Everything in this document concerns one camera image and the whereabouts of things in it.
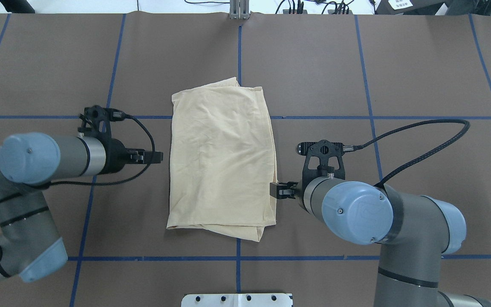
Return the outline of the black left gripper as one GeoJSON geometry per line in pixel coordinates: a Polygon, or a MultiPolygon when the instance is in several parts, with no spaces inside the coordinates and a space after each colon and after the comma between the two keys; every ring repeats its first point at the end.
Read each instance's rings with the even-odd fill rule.
{"type": "Polygon", "coordinates": [[[86,107],[84,113],[79,115],[82,124],[78,127],[78,132],[88,152],[88,165],[84,174],[117,173],[123,169],[125,164],[162,163],[163,153],[152,153],[142,148],[125,148],[121,141],[112,138],[110,123],[123,121],[126,116],[126,113],[121,110],[99,105],[86,107]]]}

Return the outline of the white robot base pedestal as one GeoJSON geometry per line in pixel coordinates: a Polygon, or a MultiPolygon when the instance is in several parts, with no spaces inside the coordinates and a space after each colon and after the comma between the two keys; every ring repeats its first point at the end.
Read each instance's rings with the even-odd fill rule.
{"type": "Polygon", "coordinates": [[[185,295],[182,307],[293,307],[288,293],[223,293],[185,295]]]}

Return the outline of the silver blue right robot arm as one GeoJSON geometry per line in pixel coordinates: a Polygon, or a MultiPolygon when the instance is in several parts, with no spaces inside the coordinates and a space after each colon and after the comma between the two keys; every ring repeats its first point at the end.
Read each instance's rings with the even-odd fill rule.
{"type": "Polygon", "coordinates": [[[381,245],[375,307],[491,307],[485,298],[439,290],[442,256],[456,252],[466,238],[460,210],[385,183],[346,180],[342,156],[358,149],[328,140],[300,142],[302,179],[272,182],[270,195],[298,200],[343,240],[381,245]]]}

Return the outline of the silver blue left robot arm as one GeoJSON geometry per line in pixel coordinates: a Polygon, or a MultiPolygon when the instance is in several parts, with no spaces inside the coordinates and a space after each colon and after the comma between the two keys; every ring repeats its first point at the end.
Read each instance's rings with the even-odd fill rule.
{"type": "Polygon", "coordinates": [[[31,283],[68,262],[62,235],[43,192],[60,185],[94,186],[79,177],[114,174],[125,165],[161,163],[152,134],[124,111],[94,105],[79,118],[76,136],[18,133],[0,146],[0,282],[19,276],[31,283]],[[127,148],[113,138],[112,122],[132,120],[149,138],[151,149],[127,148]]]}

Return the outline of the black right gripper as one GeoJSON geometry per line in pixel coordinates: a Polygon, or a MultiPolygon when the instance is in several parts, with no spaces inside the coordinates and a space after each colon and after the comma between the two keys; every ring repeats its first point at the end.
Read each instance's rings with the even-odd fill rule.
{"type": "Polygon", "coordinates": [[[271,182],[270,193],[277,200],[304,199],[306,187],[318,177],[329,173],[337,179],[346,179],[343,163],[344,145],[341,142],[320,140],[318,142],[300,142],[296,147],[298,155],[305,157],[301,180],[299,182],[271,182]]]}

